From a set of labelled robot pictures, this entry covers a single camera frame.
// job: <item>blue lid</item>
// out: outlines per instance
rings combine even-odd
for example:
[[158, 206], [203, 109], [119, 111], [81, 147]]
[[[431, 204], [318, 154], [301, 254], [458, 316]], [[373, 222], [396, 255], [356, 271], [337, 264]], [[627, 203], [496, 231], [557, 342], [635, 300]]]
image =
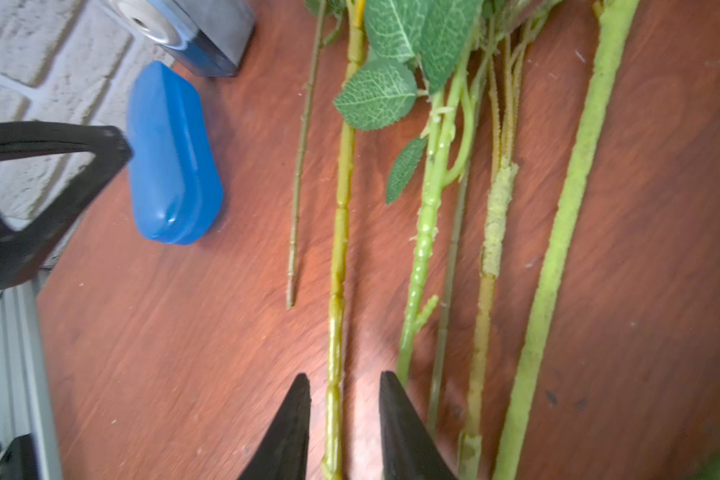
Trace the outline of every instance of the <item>blue lid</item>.
[[191, 244], [213, 223], [223, 195], [197, 90], [153, 62], [134, 82], [127, 123], [139, 232], [164, 244]]

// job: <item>yellow-green stem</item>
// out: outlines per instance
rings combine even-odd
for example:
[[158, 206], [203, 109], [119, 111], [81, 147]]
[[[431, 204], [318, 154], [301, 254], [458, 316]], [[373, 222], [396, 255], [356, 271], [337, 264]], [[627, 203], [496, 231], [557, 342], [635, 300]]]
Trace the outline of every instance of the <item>yellow-green stem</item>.
[[[530, 20], [523, 26], [520, 43], [512, 52], [510, 36], [504, 41], [504, 122], [499, 132], [494, 130], [494, 138], [501, 139], [501, 146], [494, 145], [490, 193], [488, 196], [488, 215], [485, 221], [482, 262], [480, 264], [480, 287], [478, 291], [478, 313], [474, 320], [472, 359], [467, 393], [467, 416], [459, 441], [458, 474], [461, 480], [476, 480], [482, 453], [480, 421], [482, 418], [483, 390], [485, 373], [488, 366], [488, 338], [490, 316], [494, 304], [494, 291], [501, 263], [502, 243], [507, 225], [507, 211], [512, 199], [514, 177], [518, 166], [512, 163], [514, 137], [518, 119], [520, 85], [522, 82], [522, 64], [525, 49], [530, 43]], [[498, 117], [498, 95], [490, 96], [494, 115]]]
[[501, 120], [499, 117], [499, 94], [496, 82], [496, 63], [491, 57], [488, 66], [488, 99], [490, 100], [490, 131], [493, 136], [490, 156], [490, 180], [496, 178], [501, 159]]
[[[345, 82], [360, 69], [365, 57], [365, 34], [362, 29], [364, 0], [348, 2], [350, 7], [349, 46]], [[344, 122], [339, 140], [331, 256], [331, 296], [328, 300], [328, 377], [326, 387], [326, 453], [322, 459], [325, 480], [342, 478], [342, 324], [344, 321], [344, 279], [349, 236], [349, 193], [352, 184], [352, 158], [355, 155], [355, 129]]]

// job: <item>wooden table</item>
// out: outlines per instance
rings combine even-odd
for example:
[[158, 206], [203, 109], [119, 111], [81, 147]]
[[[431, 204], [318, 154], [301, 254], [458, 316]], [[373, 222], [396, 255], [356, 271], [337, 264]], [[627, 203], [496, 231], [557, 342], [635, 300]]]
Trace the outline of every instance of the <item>wooden table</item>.
[[[64, 472], [70, 479], [236, 478], [298, 372], [312, 383], [308, 476], [323, 450], [328, 266], [346, 37], [324, 51], [304, 172], [298, 303], [285, 311], [293, 159], [314, 20], [252, 2], [239, 78], [192, 78], [226, 199], [192, 246], [141, 237], [123, 172], [40, 294]], [[528, 53], [484, 398], [492, 459], [576, 122], [596, 22], [552, 14]], [[346, 471], [379, 478], [378, 378], [393, 368], [418, 194], [384, 206], [397, 152], [426, 107], [358, 136], [348, 250]], [[454, 462], [464, 413], [485, 215], [483, 119], [455, 283], [438, 443]], [[421, 171], [413, 183], [420, 184]], [[455, 187], [444, 194], [427, 290], [440, 290]], [[416, 341], [420, 411], [434, 324]], [[568, 257], [519, 478], [683, 478], [720, 447], [720, 2], [645, 0]]]

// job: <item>fabric leaf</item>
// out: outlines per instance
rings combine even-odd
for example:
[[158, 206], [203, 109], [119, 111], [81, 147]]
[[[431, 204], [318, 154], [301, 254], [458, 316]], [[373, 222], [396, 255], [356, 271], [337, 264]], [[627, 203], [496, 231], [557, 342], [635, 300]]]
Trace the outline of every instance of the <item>fabric leaf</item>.
[[387, 205], [400, 197], [405, 186], [411, 181], [426, 146], [426, 138], [416, 137], [408, 145], [405, 145], [400, 151], [400, 155], [394, 160], [389, 178], [387, 178]]
[[405, 65], [379, 58], [354, 74], [333, 104], [354, 128], [376, 130], [411, 111], [416, 93], [416, 79]]
[[482, 5], [482, 0], [434, 0], [422, 30], [422, 65], [431, 94], [451, 77]]
[[379, 57], [405, 62], [419, 53], [432, 0], [367, 0], [365, 31]]

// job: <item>gray electronic device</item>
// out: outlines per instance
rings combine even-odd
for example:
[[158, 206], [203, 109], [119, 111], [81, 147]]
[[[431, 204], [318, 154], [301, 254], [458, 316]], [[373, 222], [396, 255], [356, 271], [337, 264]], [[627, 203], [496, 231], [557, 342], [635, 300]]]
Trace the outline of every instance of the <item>gray electronic device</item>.
[[202, 77], [233, 77], [256, 16], [245, 0], [104, 0], [147, 36]]

